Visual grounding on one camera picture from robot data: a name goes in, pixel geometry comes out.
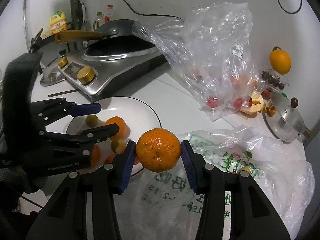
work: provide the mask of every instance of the plastic bottle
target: plastic bottle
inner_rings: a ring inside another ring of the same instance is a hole
[[[112,4],[107,5],[107,9],[103,15],[103,18],[104,18],[104,23],[115,20],[115,15],[114,15],[114,10],[113,10]]]
[[[66,15],[63,12],[63,9],[55,12],[54,15],[49,18],[49,24],[52,34],[56,34],[67,29]]]
[[[95,18],[93,21],[93,30],[96,31],[99,28],[99,26],[103,24],[104,24],[103,14],[102,12],[98,12],[97,18]]]

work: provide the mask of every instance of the brown lid knob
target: brown lid knob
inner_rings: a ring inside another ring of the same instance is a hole
[[[63,57],[58,61],[58,66],[60,68],[63,68],[68,63],[68,59],[66,57]]]
[[[92,69],[92,67],[90,66],[85,66],[83,67],[77,74],[77,79],[83,84],[88,84],[90,83],[94,77],[95,77],[95,73]]]
[[[293,108],[296,108],[298,106],[298,99],[297,98],[292,98],[291,101],[290,101],[290,105],[291,107]]]

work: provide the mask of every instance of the white plate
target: white plate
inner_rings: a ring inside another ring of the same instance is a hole
[[[156,112],[148,106],[146,103],[129,97],[112,97],[99,100],[95,103],[99,103],[102,106],[101,111],[96,114],[99,118],[97,126],[103,125],[106,120],[114,116],[121,117],[128,127],[128,133],[125,139],[126,142],[133,140],[137,142],[140,136],[153,128],[160,128],[161,123]],[[76,134],[80,130],[90,129],[85,124],[85,116],[78,116],[71,121],[66,134]],[[110,147],[111,140],[98,143],[100,148],[101,157],[96,166],[81,169],[78,172],[81,174],[95,171],[97,168],[104,164],[106,157],[113,154]],[[143,166],[138,163],[133,166],[131,176],[137,174],[143,169]]]

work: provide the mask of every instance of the stove knob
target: stove knob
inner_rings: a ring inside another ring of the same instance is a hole
[[[83,67],[77,74],[77,79],[83,84],[88,84],[90,83],[96,74],[94,73],[92,67],[90,66],[85,66]]]
[[[66,57],[63,57],[62,59],[59,60],[58,66],[60,68],[63,68],[67,63],[68,63],[68,59]]]

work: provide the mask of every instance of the clear bottle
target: clear bottle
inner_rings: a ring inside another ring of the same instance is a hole
[[[102,12],[98,12],[97,18],[95,18],[93,21],[93,30],[96,31],[99,28],[99,26],[103,24],[104,24],[103,14]]]
[[[106,12],[104,13],[103,18],[104,18],[104,23],[115,20],[112,4],[107,5]]]

